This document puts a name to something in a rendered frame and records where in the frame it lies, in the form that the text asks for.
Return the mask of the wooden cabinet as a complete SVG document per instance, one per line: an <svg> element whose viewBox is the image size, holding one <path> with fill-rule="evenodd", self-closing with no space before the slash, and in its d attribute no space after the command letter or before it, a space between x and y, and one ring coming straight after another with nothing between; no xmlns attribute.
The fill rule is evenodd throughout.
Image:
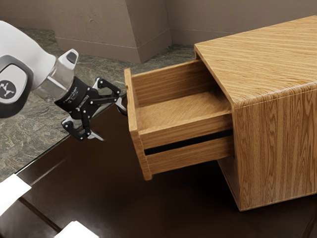
<svg viewBox="0 0 317 238"><path fill-rule="evenodd" d="M317 194L317 15L197 43L231 104L238 209Z"/></svg>

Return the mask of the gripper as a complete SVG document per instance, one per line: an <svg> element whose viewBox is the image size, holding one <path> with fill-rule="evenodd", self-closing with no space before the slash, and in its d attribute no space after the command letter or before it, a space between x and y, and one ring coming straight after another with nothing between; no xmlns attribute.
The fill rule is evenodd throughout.
<svg viewBox="0 0 317 238"><path fill-rule="evenodd" d="M99 95L96 89L108 88L110 94ZM93 89L78 77L73 78L72 85L68 92L55 104L70 114L61 122L62 127L73 137L82 141L84 139L104 139L90 128L90 117L98 110L100 105L107 103L115 103L118 111L126 116L127 109L122 104L120 97L121 90L102 77L97 77L93 85ZM82 125L76 128L74 126L75 119L80 119Z"/></svg>

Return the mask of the wooden drawer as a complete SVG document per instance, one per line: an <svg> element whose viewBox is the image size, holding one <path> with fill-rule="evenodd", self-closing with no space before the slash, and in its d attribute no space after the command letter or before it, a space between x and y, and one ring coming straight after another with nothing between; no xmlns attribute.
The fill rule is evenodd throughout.
<svg viewBox="0 0 317 238"><path fill-rule="evenodd" d="M144 179L234 155L231 104L201 60L124 76Z"/></svg>

